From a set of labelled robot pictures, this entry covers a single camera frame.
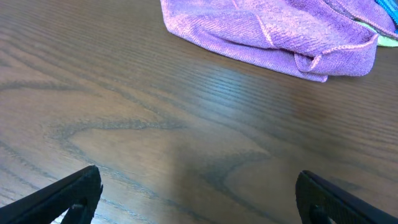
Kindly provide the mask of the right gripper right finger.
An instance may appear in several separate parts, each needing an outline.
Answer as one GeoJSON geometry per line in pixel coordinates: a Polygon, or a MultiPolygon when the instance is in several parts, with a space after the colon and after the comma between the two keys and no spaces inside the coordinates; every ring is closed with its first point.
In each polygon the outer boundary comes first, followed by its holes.
{"type": "Polygon", "coordinates": [[[303,224],[397,224],[396,217],[308,170],[299,174],[295,196],[303,224]]]}

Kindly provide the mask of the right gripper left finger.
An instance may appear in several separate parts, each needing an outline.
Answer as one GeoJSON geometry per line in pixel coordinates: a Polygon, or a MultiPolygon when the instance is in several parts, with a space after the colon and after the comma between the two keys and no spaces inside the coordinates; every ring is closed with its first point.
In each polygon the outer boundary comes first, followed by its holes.
{"type": "Polygon", "coordinates": [[[103,191],[96,166],[88,166],[1,208],[1,224],[90,224],[103,191]]]}

